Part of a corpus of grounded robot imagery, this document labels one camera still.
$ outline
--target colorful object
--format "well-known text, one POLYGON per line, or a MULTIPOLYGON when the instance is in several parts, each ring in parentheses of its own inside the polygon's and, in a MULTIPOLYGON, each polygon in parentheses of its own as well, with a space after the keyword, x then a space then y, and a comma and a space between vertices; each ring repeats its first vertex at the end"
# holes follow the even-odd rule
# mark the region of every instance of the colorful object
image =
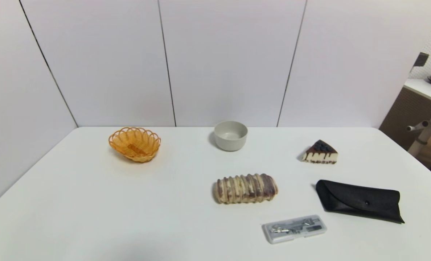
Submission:
POLYGON ((109 137, 109 145, 125 157, 143 163, 156 155, 161 138, 148 129, 125 127, 109 137))

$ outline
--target desk leg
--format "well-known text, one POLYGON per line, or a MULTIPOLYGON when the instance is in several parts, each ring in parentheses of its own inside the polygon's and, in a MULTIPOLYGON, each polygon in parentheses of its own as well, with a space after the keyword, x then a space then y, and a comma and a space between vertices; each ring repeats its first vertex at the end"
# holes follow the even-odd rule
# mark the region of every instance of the desk leg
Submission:
POLYGON ((419 152, 422 150, 422 148, 427 144, 427 140, 431 136, 431 119, 429 121, 428 127, 423 129, 423 131, 420 133, 419 137, 414 141, 414 143, 411 145, 411 147, 408 149, 407 152, 411 154, 412 156, 416 157, 419 152))

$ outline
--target bread loaf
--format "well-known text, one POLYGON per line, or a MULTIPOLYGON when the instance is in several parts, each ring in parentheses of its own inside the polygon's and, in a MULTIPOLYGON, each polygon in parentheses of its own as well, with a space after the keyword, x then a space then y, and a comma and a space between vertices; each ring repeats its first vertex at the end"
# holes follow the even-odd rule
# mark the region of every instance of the bread loaf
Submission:
POLYGON ((272 200, 277 193, 277 184, 266 174, 224 177, 217 180, 214 192, 220 203, 227 204, 272 200))

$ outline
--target leather pouch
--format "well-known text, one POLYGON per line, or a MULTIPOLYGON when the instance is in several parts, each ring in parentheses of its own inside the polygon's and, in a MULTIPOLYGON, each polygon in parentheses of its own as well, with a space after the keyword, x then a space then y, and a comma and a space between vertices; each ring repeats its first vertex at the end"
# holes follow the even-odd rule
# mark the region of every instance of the leather pouch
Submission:
POLYGON ((399 213, 399 191, 329 180, 319 180, 315 189, 327 211, 404 223, 399 213))

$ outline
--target flap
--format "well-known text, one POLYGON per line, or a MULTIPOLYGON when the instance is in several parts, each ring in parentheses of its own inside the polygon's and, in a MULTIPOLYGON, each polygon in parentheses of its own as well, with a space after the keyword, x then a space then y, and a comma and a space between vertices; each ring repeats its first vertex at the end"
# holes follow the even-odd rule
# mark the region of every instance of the flap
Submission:
POLYGON ((348 206, 367 211, 384 211, 399 203, 399 191, 360 187, 329 180, 319 180, 328 191, 348 206))

